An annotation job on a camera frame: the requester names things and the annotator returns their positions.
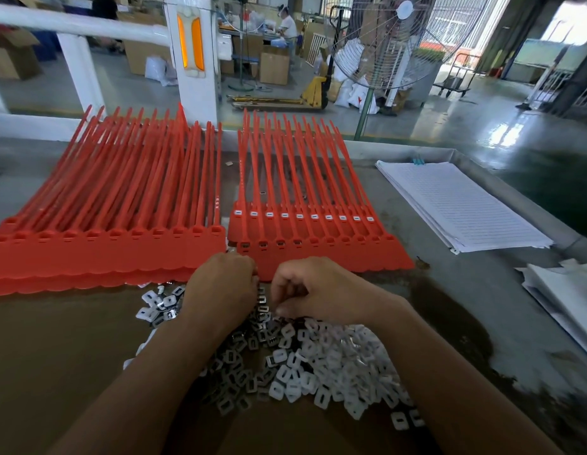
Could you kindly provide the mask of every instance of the hand cart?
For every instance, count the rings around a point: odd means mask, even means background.
[[[458,60],[460,56],[465,56],[465,59]],[[443,91],[447,91],[446,97],[449,97],[452,92],[462,93],[462,97],[464,97],[466,93],[470,91],[470,85],[472,84],[472,80],[475,78],[474,68],[471,68],[470,64],[476,62],[472,59],[476,59],[476,61],[478,61],[480,58],[480,56],[472,56],[466,52],[460,52],[457,56],[455,56],[455,60],[451,64],[451,69],[449,70],[449,76],[445,78],[445,81],[442,83],[433,84],[433,86],[441,88],[439,95],[441,96]],[[465,87],[463,87],[468,72],[471,73],[470,81]]]

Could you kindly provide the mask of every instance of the stack of white paper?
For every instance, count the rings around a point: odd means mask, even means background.
[[[587,264],[570,259],[557,268],[517,270],[525,276],[523,287],[587,352]]]
[[[453,252],[554,243],[449,162],[376,166]]]

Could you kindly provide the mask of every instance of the hand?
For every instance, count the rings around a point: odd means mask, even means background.
[[[225,337],[252,312],[258,298],[255,262],[234,252],[217,253],[186,284],[181,315],[201,320]]]
[[[381,305],[393,303],[398,297],[327,257],[282,263],[274,275],[271,292],[277,316],[309,316],[341,325],[369,325]]]

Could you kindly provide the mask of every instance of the orange reflector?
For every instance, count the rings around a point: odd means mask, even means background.
[[[177,17],[177,27],[180,32],[180,46],[182,47],[183,68],[188,68],[188,52],[186,51],[186,33],[183,29],[182,19]]]
[[[205,60],[203,58],[203,38],[201,36],[201,20],[197,17],[192,21],[192,49],[195,54],[195,65],[201,71],[205,71]]]

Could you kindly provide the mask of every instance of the pallet jack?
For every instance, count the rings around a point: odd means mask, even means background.
[[[335,34],[333,36],[333,44],[338,44],[338,37],[342,29],[342,21],[344,18],[344,6],[332,6],[332,13],[334,9],[339,9],[338,23],[334,25]],[[252,96],[226,96],[228,100],[232,101],[232,106],[239,110],[264,110],[270,112],[321,112],[327,107],[327,92],[331,86],[333,75],[333,56],[329,60],[327,68],[327,76],[315,76],[310,85],[302,93],[299,99],[285,99],[285,98],[265,98]]]

